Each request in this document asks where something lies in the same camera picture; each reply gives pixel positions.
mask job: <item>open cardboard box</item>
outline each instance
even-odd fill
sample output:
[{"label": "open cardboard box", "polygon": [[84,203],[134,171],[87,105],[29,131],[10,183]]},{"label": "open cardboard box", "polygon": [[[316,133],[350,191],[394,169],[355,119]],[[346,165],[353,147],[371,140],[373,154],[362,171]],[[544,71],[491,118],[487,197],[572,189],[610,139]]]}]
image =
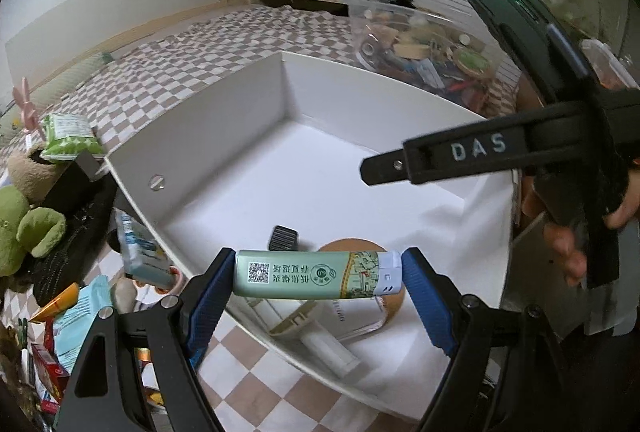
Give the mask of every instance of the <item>open cardboard box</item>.
[{"label": "open cardboard box", "polygon": [[[170,258],[203,273],[223,246],[265,249],[274,225],[309,250],[339,238],[419,247],[462,292],[497,307],[508,268],[509,172],[420,187],[368,187],[363,158],[480,118],[372,72],[280,52],[204,88],[107,157],[131,204]],[[164,189],[150,181],[162,176]],[[320,382],[380,410],[420,418],[448,364],[407,296],[382,329],[345,345],[366,365],[339,380],[304,350],[271,338],[239,307],[260,343]]]}]

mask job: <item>qr code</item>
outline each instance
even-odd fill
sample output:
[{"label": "qr code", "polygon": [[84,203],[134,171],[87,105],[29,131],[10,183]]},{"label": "qr code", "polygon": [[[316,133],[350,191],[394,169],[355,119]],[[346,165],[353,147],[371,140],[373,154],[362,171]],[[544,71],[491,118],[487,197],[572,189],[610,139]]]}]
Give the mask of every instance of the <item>qr code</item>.
[{"label": "qr code", "polygon": [[249,262],[249,278],[248,282],[254,284],[269,283],[269,263],[268,262]]}]

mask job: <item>brown and white checkered cloth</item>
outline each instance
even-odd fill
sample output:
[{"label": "brown and white checkered cloth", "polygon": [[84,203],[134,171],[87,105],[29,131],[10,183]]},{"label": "brown and white checkered cloth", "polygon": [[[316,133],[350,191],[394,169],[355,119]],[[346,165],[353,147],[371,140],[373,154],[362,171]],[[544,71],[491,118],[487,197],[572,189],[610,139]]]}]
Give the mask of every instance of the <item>brown and white checkered cloth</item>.
[{"label": "brown and white checkered cloth", "polygon": [[[233,12],[141,45],[50,110],[87,115],[110,150],[194,92],[280,50],[351,64],[349,21],[288,6]],[[497,84],[489,91],[484,113],[512,113],[514,105],[515,91]],[[24,150],[24,137],[0,150],[0,172],[15,149]],[[122,274],[122,264],[105,256],[88,281],[97,274],[111,281]],[[29,318],[37,309],[31,290],[24,295],[7,293],[2,322]],[[41,326],[30,330],[31,338],[41,333]],[[413,427],[302,374],[228,315],[214,332],[199,376],[229,432],[408,432]]]}]

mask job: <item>blue gripper pad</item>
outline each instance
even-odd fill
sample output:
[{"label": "blue gripper pad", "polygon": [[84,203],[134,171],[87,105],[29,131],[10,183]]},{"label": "blue gripper pad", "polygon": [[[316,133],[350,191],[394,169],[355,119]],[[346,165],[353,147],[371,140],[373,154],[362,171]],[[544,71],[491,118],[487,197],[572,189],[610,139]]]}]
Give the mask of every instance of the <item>blue gripper pad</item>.
[{"label": "blue gripper pad", "polygon": [[204,290],[198,305],[191,312],[189,335],[186,348],[190,358],[201,357],[200,349],[209,346],[215,330],[234,286],[234,266],[236,253],[229,252],[209,285]]},{"label": "blue gripper pad", "polygon": [[431,343],[451,356],[458,348],[451,329],[451,312],[418,265],[418,261],[424,258],[414,255],[413,249],[402,253],[402,283],[411,295]]}]

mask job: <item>green plastic bag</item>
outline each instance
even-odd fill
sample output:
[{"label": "green plastic bag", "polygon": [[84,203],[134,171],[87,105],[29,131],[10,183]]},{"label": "green plastic bag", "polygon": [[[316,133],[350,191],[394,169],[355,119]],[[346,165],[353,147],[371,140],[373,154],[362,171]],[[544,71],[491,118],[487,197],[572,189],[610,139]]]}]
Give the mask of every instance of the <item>green plastic bag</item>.
[{"label": "green plastic bag", "polygon": [[86,116],[49,114],[43,120],[47,147],[40,156],[47,161],[73,161],[83,150],[102,159],[104,150],[98,143]]}]

